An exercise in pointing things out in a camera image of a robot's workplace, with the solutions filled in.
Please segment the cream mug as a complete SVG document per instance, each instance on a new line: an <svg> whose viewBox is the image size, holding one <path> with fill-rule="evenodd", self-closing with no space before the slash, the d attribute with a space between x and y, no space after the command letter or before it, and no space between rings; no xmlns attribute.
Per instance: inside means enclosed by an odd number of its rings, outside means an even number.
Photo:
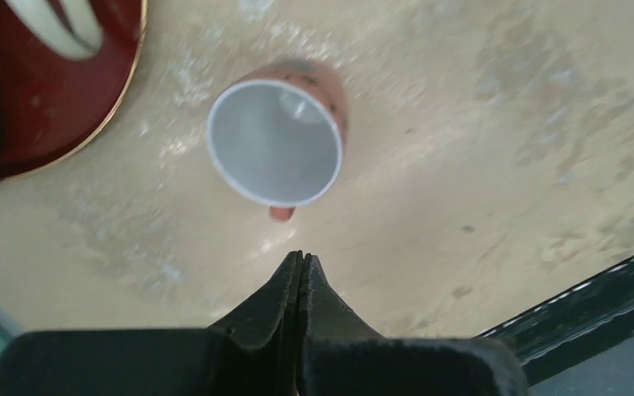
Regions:
<svg viewBox="0 0 634 396"><path fill-rule="evenodd" d="M61 57L90 59L102 47L102 26L89 1L58 1L68 25L48 1L6 0L6 4L36 38Z"/></svg>

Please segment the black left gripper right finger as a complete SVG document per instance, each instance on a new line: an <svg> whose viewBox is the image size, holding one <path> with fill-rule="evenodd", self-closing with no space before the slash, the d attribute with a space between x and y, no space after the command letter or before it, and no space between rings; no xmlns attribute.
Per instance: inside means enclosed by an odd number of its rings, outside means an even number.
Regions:
<svg viewBox="0 0 634 396"><path fill-rule="evenodd" d="M385 337L331 287L315 255L300 281L300 395L529 395L504 342Z"/></svg>

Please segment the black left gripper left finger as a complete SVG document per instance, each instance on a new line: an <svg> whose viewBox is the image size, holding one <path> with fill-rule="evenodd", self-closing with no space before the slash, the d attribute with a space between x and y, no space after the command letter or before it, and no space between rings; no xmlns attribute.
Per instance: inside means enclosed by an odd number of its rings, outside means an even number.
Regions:
<svg viewBox="0 0 634 396"><path fill-rule="evenodd" d="M207 328L26 332L0 353L0 395L294 395L302 252Z"/></svg>

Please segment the pink salmon mug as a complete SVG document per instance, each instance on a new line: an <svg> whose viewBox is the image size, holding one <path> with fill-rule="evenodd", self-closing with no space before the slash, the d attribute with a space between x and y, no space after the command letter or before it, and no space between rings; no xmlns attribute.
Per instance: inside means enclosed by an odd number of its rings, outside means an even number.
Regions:
<svg viewBox="0 0 634 396"><path fill-rule="evenodd" d="M337 70L286 58L245 74L215 99L206 147L232 189L286 222L334 184L348 130Z"/></svg>

